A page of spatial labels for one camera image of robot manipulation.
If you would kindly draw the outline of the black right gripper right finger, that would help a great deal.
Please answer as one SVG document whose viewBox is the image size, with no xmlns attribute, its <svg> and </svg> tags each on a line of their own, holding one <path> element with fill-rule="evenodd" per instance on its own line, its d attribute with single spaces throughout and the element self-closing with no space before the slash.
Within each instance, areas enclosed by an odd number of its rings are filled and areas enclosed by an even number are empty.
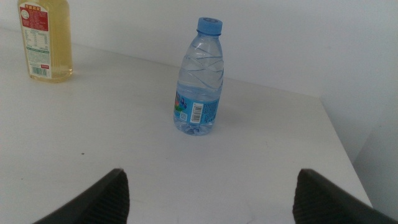
<svg viewBox="0 0 398 224">
<path fill-rule="evenodd" d="M 298 174 L 292 213 L 304 224 L 397 224 L 313 169 Z"/>
</svg>

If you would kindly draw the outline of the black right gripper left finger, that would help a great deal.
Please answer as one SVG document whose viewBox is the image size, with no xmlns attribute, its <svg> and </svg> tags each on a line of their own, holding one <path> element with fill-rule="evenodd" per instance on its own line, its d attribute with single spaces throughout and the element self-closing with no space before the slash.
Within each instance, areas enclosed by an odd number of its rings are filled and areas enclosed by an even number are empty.
<svg viewBox="0 0 398 224">
<path fill-rule="evenodd" d="M 113 169 L 83 193 L 37 223 L 120 223 L 127 222 L 130 208 L 129 185 L 123 169 Z"/>
</svg>

